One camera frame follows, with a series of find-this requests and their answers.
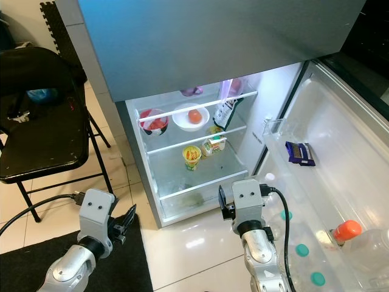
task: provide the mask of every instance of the white plate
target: white plate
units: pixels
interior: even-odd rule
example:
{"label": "white plate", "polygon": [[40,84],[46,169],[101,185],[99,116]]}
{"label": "white plate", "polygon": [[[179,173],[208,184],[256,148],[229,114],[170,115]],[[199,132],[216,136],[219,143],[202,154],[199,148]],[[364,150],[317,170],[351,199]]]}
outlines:
{"label": "white plate", "polygon": [[[174,110],[181,110],[182,108],[188,108],[190,106],[196,106],[198,103],[184,103],[182,105],[177,106]],[[187,132],[194,132],[200,130],[208,121],[209,121],[209,112],[206,108],[198,108],[197,109],[201,116],[201,122],[199,123],[191,123],[189,121],[189,111],[184,111],[183,113],[173,114],[173,122],[176,123],[181,129]]]}

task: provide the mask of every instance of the yellow cup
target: yellow cup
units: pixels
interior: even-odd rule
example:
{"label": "yellow cup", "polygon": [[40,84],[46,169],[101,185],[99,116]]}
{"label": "yellow cup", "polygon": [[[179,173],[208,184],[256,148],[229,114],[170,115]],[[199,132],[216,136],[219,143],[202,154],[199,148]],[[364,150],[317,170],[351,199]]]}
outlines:
{"label": "yellow cup", "polygon": [[185,166],[188,170],[196,170],[201,158],[201,150],[197,146],[185,147],[182,151],[182,155],[185,159]]}

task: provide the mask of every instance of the teal dot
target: teal dot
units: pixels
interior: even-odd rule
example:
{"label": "teal dot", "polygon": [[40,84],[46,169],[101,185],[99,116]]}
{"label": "teal dot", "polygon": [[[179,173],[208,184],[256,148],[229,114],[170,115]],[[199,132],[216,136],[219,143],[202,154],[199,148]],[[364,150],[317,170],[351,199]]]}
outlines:
{"label": "teal dot", "polygon": [[324,286],[326,283],[326,279],[324,278],[322,273],[314,272],[311,274],[311,281],[316,286]]}
{"label": "teal dot", "polygon": [[300,257],[306,257],[309,254],[309,248],[306,245],[300,244],[296,246],[296,253]]}
{"label": "teal dot", "polygon": [[[286,213],[285,213],[285,210],[282,211],[280,214],[281,214],[282,220],[286,220]],[[293,218],[293,213],[292,213],[291,211],[289,211],[289,220],[292,220],[292,218]]]}

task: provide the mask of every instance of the chair backrest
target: chair backrest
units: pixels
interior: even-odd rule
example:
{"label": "chair backrest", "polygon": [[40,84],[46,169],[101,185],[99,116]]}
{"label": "chair backrest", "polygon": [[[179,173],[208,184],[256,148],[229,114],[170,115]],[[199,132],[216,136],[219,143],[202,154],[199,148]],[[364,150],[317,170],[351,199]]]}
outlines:
{"label": "chair backrest", "polygon": [[0,53],[0,95],[32,89],[73,89],[77,94],[70,67],[51,50],[25,47]]}

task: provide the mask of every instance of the orange bottle cap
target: orange bottle cap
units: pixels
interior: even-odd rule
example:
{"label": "orange bottle cap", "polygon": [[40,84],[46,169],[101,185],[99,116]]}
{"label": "orange bottle cap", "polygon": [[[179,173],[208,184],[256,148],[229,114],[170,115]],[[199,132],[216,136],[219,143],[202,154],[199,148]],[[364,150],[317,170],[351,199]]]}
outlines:
{"label": "orange bottle cap", "polygon": [[334,230],[334,237],[336,240],[345,242],[346,240],[350,240],[355,236],[358,236],[362,233],[361,225],[354,220],[347,220],[342,223]]}

